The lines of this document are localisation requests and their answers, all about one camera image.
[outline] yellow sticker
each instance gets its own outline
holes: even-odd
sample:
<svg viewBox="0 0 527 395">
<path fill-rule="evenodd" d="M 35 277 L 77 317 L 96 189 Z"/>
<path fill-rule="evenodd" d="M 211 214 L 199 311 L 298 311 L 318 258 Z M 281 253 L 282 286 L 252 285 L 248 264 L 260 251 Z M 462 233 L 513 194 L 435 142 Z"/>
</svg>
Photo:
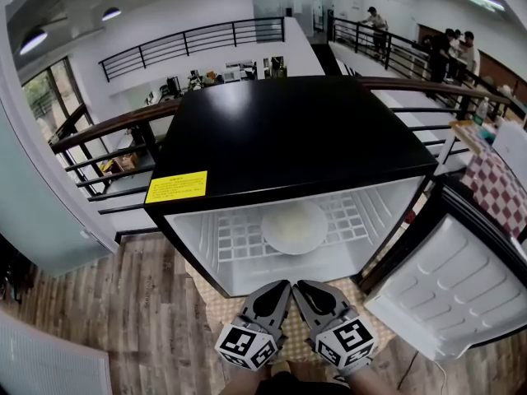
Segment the yellow sticker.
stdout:
<svg viewBox="0 0 527 395">
<path fill-rule="evenodd" d="M 205 196 L 206 187 L 207 171 L 153 179 L 148 189 L 146 203 Z"/>
</svg>

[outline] plate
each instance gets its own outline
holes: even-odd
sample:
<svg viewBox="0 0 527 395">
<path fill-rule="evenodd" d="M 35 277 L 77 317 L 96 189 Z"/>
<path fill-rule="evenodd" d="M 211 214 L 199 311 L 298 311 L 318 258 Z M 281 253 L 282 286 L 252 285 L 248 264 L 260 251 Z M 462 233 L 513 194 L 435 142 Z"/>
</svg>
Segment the plate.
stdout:
<svg viewBox="0 0 527 395">
<path fill-rule="evenodd" d="M 313 202 L 286 202 L 267 207 L 262 235 L 274 249 L 286 254 L 309 253 L 328 234 L 328 219 Z"/>
</svg>

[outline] plastic bottle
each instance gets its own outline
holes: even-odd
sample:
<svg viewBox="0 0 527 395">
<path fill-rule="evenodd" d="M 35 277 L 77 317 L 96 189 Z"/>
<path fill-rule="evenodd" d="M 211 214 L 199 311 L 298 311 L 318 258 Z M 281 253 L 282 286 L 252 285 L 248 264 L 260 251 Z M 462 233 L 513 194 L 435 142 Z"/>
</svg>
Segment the plastic bottle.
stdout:
<svg viewBox="0 0 527 395">
<path fill-rule="evenodd" d="M 476 113 L 474 114 L 474 122 L 476 124 L 479 124 L 480 126 L 483 124 L 485 119 L 487 118 L 488 113 L 488 96 L 485 97 L 483 101 L 478 106 L 478 109 L 476 109 Z"/>
</svg>

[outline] black refrigerator top surface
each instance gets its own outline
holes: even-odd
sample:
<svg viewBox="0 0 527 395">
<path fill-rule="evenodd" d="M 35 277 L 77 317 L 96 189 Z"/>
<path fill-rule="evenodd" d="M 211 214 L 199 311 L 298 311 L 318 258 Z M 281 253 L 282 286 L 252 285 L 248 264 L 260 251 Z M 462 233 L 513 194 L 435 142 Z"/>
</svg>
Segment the black refrigerator top surface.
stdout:
<svg viewBox="0 0 527 395">
<path fill-rule="evenodd" d="M 235 207 L 435 168 L 426 147 L 351 77 L 243 81 L 186 94 L 154 169 L 152 179 L 207 171 L 205 196 L 149 206 Z"/>
</svg>

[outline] wooden floor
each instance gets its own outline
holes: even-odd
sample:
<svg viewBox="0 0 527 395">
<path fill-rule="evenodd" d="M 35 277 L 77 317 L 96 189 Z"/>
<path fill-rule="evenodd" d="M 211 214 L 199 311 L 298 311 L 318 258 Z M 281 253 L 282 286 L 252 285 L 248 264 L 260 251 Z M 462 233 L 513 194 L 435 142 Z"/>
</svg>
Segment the wooden floor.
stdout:
<svg viewBox="0 0 527 395">
<path fill-rule="evenodd" d="M 114 395 L 218 394 L 228 379 L 217 336 L 184 261 L 161 234 L 129 237 L 120 254 L 51 279 L 36 272 L 20 320 L 57 337 L 107 351 Z M 397 386 L 415 350 L 396 338 L 374 366 Z M 442 364 L 449 395 L 510 394 L 525 381 L 527 332 Z M 443 374 L 418 355 L 402 393 L 441 393 Z"/>
</svg>

